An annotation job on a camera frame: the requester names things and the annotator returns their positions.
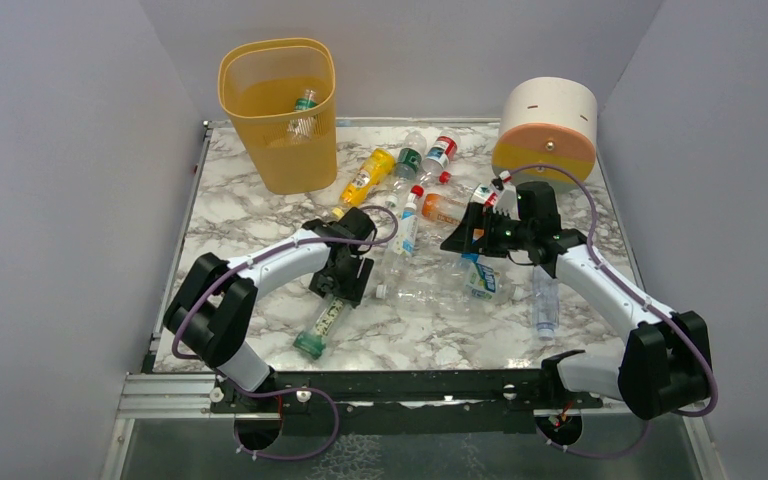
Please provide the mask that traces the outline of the clear bottle blue label red cap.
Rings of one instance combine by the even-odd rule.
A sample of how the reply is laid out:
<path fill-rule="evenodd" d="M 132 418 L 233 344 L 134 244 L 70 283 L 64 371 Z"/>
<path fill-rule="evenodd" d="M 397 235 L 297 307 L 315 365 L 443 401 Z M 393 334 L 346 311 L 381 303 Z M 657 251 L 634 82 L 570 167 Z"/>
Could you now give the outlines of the clear bottle blue label red cap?
<path fill-rule="evenodd" d="M 414 185 L 406 198 L 399 215 L 398 231 L 387 247 L 383 259 L 384 285 L 395 285 L 405 274 L 415 253 L 418 230 L 418 201 L 424 195 L 424 188 Z"/>

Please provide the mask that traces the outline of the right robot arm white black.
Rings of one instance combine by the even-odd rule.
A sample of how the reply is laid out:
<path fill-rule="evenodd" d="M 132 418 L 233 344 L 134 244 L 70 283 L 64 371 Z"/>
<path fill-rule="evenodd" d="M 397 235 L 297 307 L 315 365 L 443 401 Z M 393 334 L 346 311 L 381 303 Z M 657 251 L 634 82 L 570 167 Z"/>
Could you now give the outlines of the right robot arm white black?
<path fill-rule="evenodd" d="M 532 266 L 580 295 L 624 343 L 619 357 L 571 351 L 544 361 L 554 388 L 620 400 L 643 420 L 690 416 L 690 405 L 700 401 L 715 407 L 718 387 L 704 319 L 654 300 L 629 283 L 590 236 L 563 228 L 550 184 L 502 188 L 493 205 L 468 203 L 442 250 L 494 258 L 526 252 Z"/>

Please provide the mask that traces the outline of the green tinted bottle green cap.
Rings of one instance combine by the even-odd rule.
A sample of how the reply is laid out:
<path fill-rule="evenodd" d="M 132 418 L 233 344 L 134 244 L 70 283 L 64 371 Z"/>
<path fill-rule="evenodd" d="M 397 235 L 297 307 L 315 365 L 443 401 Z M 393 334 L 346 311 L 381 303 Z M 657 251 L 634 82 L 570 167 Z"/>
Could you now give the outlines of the green tinted bottle green cap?
<path fill-rule="evenodd" d="M 328 339 L 340 321 L 348 316 L 354 307 L 346 300 L 333 295 L 321 302 L 310 324 L 293 341 L 293 347 L 310 358 L 319 359 L 326 350 Z"/>

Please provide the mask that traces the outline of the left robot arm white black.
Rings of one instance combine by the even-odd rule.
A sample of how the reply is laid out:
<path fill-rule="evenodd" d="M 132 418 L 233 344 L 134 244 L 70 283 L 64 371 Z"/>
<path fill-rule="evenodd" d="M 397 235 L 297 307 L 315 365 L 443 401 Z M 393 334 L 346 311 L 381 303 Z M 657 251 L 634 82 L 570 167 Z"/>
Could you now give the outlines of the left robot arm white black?
<path fill-rule="evenodd" d="M 246 341 L 256 302 L 310 275 L 313 293 L 358 306 L 374 265 L 362 248 L 375 230 L 366 212 L 352 208 L 338 220 L 307 221 L 291 237 L 254 254 L 231 260 L 204 254 L 166 308 L 163 325 L 237 387 L 262 391 L 273 370 Z"/>

